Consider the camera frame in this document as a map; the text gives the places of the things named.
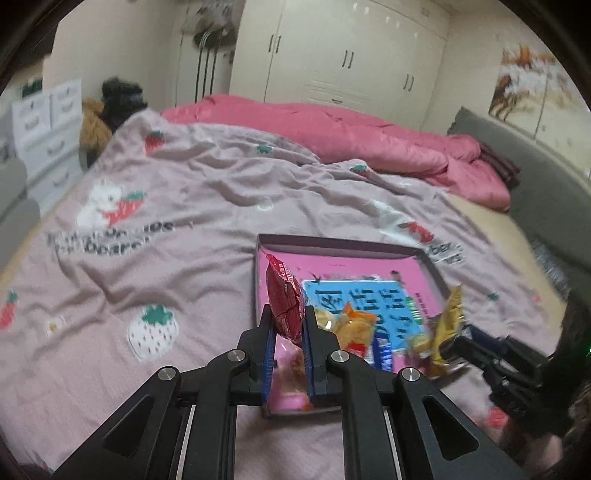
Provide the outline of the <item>yellow snack packet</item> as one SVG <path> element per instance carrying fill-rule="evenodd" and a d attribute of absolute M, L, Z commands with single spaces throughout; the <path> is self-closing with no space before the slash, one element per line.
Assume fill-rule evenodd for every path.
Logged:
<path fill-rule="evenodd" d="M 430 378 L 446 376 L 452 360 L 445 360 L 440 348 L 460 333 L 464 323 L 463 289 L 454 286 L 437 321 L 425 331 L 407 337 L 407 355 L 413 365 Z"/>

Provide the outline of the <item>orange snack packet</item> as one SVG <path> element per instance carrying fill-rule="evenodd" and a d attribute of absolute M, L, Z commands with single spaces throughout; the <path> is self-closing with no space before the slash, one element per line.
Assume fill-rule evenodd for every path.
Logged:
<path fill-rule="evenodd" d="M 346 302 L 341 314 L 345 319 L 335 333 L 339 347 L 349 354 L 365 358 L 373 341 L 377 315 L 358 310 L 351 302 Z"/>

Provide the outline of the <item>red snack packet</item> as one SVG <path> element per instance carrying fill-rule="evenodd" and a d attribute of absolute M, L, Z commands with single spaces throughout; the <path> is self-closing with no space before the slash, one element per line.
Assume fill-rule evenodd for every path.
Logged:
<path fill-rule="evenodd" d="M 270 253 L 267 261 L 266 291 L 276 332 L 294 344 L 301 344 L 305 307 L 300 282 L 287 265 Z"/>

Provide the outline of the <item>clear bag round cookie snack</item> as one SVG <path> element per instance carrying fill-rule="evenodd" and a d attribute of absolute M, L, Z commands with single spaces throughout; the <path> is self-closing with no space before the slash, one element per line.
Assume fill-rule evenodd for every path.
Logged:
<path fill-rule="evenodd" d="M 342 314 L 332 314 L 328 310 L 315 308 L 315 319 L 317 319 L 318 327 L 322 330 L 337 333 L 345 317 Z"/>

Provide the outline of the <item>blue snack packet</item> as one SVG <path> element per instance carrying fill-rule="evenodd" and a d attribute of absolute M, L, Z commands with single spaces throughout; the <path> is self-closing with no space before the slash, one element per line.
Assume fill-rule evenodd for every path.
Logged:
<path fill-rule="evenodd" d="M 388 335 L 376 334 L 372 344 L 376 369 L 393 372 L 393 349 Z"/>

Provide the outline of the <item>shallow purple box tray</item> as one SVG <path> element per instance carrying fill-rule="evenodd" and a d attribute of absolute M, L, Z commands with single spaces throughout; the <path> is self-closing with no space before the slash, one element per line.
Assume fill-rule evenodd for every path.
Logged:
<path fill-rule="evenodd" d="M 370 366 L 397 373 L 416 367 L 431 379 L 460 368 L 436 365 L 430 342 L 450 289 L 427 253 L 415 247 L 261 234 L 256 244 L 256 306 L 270 302 L 270 259 L 293 275 L 318 327 Z"/>

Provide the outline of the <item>pink and blue book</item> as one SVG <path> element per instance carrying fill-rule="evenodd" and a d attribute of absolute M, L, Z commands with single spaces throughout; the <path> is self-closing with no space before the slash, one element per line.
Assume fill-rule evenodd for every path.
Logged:
<path fill-rule="evenodd" d="M 270 302 L 266 270 L 271 258 L 293 275 L 304 305 L 315 310 L 318 327 L 337 335 L 342 350 L 392 373 L 424 365 L 425 355 L 411 353 L 409 343 L 429 333 L 442 313 L 447 286 L 420 256 L 372 258 L 259 248 L 259 307 Z"/>

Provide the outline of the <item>grey padded headboard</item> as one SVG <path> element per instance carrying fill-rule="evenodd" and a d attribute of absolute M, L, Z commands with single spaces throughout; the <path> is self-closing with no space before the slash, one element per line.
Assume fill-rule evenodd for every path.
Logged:
<path fill-rule="evenodd" d="M 590 194 L 549 155 L 499 124 L 462 107 L 449 129 L 467 134 L 521 169 L 509 214 L 547 247 L 573 288 L 590 288 Z"/>

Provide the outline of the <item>dark striped pillow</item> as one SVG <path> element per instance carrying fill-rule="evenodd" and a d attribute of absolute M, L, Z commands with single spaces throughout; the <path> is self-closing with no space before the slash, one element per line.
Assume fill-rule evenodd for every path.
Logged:
<path fill-rule="evenodd" d="M 480 158 L 493 168 L 508 189 L 516 188 L 520 183 L 518 176 L 521 169 L 485 143 L 480 143 L 480 149 Z"/>

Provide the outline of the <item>pink strawberry bed sheet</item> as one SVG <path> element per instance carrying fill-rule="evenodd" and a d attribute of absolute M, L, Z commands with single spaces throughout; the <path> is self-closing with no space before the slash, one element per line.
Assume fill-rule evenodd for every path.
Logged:
<path fill-rule="evenodd" d="M 418 245 L 467 317 L 551 352 L 535 291 L 439 188 L 266 132 L 145 111 L 46 217 L 1 314 L 1 434 L 59 465 L 159 367 L 204 366 L 256 322 L 261 234 Z"/>

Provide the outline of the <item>pink satin quilt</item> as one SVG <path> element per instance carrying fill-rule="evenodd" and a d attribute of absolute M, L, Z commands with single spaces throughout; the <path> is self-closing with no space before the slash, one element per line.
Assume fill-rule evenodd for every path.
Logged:
<path fill-rule="evenodd" d="M 222 94 L 168 108 L 161 116 L 176 124 L 269 132 L 304 146 L 325 164 L 360 159 L 377 172 L 418 178 L 493 210 L 505 212 L 511 205 L 509 188 L 481 159 L 481 146 L 469 135 L 413 130 L 342 107 L 262 103 Z"/>

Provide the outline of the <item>cream wardrobe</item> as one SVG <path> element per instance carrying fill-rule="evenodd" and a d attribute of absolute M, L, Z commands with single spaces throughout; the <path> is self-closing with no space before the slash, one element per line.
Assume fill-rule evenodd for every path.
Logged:
<path fill-rule="evenodd" d="M 229 92 L 423 127 L 450 15 L 433 1 L 249 0 Z"/>

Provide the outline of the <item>brown plush toy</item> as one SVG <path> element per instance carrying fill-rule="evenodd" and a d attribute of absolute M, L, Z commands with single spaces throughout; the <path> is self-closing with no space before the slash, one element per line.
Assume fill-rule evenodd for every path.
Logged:
<path fill-rule="evenodd" d="M 82 126 L 80 146 L 86 152 L 100 155 L 112 138 L 112 131 L 101 118 L 105 105 L 103 102 L 86 97 L 82 99 Z"/>

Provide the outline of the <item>white drawer cabinet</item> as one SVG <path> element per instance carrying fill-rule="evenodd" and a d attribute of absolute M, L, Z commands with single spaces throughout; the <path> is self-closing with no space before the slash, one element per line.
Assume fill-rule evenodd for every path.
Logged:
<path fill-rule="evenodd" d="M 14 102 L 9 110 L 14 152 L 27 171 L 27 196 L 42 216 L 82 178 L 82 81 L 69 80 Z"/>

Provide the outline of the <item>blossom wall painting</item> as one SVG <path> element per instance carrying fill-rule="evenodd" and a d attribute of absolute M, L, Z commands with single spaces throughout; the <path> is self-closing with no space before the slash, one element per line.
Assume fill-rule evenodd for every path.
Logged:
<path fill-rule="evenodd" d="M 535 138 L 546 108 L 549 114 L 586 110 L 566 70 L 548 49 L 523 43 L 504 48 L 488 114 Z"/>

